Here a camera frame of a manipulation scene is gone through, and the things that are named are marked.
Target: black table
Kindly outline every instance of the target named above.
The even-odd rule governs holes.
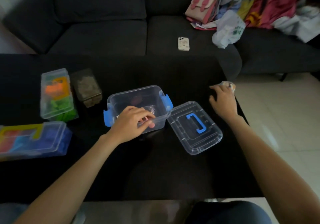
[[[191,156],[166,122],[163,129],[118,146],[95,179],[86,201],[261,197],[233,133],[214,113],[209,85],[225,80],[212,57],[89,57],[0,55],[0,125],[42,123],[40,76],[66,68],[90,67],[103,92],[92,108],[76,100],[80,118],[67,126],[73,137],[66,156],[0,162],[0,203],[32,202],[73,165],[109,128],[103,109],[109,95],[158,85],[174,106],[198,102],[223,132],[223,139]],[[238,105],[238,112],[244,116]]]

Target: left hand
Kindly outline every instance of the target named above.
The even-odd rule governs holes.
[[[115,141],[117,145],[130,141],[141,135],[149,126],[151,128],[154,127],[154,123],[151,120],[145,121],[140,127],[137,126],[138,122],[145,117],[155,118],[153,113],[144,108],[127,106],[106,135],[112,141]]]

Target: plastic bag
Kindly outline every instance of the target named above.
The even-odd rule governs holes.
[[[219,19],[217,32],[212,36],[212,42],[221,49],[227,47],[228,44],[237,42],[245,30],[246,24],[232,10],[226,13]]]

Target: blue handle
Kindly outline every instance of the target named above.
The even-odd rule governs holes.
[[[206,131],[206,129],[207,129],[206,126],[202,123],[202,121],[194,113],[188,114],[186,116],[186,118],[189,120],[191,116],[195,117],[195,119],[198,121],[198,123],[202,126],[202,129],[197,129],[197,132],[199,134],[201,134],[202,132]]]

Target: orange object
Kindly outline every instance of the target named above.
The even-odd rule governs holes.
[[[65,76],[52,80],[52,85],[45,88],[45,93],[53,100],[60,100],[70,95],[69,84]]]

